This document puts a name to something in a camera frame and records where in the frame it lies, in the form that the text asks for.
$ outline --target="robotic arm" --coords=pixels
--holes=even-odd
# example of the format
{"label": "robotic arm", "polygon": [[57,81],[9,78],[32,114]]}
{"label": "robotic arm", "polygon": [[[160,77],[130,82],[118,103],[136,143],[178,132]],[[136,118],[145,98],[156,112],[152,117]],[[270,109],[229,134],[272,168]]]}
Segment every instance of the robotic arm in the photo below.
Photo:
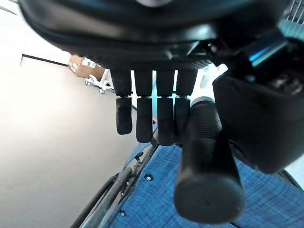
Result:
{"label": "robotic arm", "polygon": [[[245,196],[232,154],[276,173],[304,152],[304,43],[277,28],[288,0],[19,0],[28,24],[55,46],[111,70],[119,134],[152,139],[152,71],[157,71],[161,145],[183,144],[178,213],[202,223],[237,218]],[[191,106],[197,70],[225,63],[216,103]],[[174,71],[178,97],[173,100]]]}

